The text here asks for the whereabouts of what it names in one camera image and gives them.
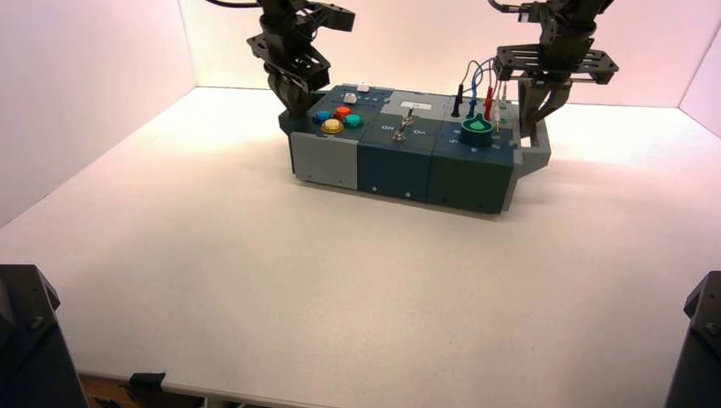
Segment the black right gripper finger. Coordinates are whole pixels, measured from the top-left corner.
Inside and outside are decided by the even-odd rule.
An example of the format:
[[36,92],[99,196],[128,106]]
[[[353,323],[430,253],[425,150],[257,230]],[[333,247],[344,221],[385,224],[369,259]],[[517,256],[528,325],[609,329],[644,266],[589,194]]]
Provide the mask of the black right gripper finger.
[[535,132],[539,121],[538,111],[544,101],[544,86],[532,80],[520,81],[519,95],[519,131],[522,138],[530,137]]
[[571,82],[548,84],[535,113],[535,123],[562,107],[570,97]]

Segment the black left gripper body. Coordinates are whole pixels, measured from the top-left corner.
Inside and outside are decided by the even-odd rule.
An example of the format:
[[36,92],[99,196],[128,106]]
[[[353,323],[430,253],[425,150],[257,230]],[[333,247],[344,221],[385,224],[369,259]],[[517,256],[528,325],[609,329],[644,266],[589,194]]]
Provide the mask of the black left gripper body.
[[330,63],[307,37],[260,33],[247,39],[252,54],[264,62],[268,84],[278,92],[283,87],[309,94],[330,83]]

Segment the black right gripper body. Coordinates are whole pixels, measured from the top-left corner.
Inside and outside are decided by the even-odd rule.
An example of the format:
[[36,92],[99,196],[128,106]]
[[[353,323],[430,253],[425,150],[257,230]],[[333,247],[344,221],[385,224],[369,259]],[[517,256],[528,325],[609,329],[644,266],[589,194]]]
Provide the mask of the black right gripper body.
[[529,78],[605,85],[619,66],[605,51],[592,48],[594,33],[593,27],[546,27],[538,43],[498,47],[494,71],[502,81]]

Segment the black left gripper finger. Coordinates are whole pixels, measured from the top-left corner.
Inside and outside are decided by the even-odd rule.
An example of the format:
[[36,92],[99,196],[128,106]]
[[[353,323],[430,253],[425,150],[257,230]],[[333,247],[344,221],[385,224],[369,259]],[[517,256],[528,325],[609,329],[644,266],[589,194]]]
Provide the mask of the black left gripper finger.
[[292,87],[292,116],[299,117],[306,114],[315,103],[315,92],[307,91],[302,87]]
[[275,68],[268,71],[268,84],[275,96],[284,104],[289,114],[296,110],[296,89],[292,80]]

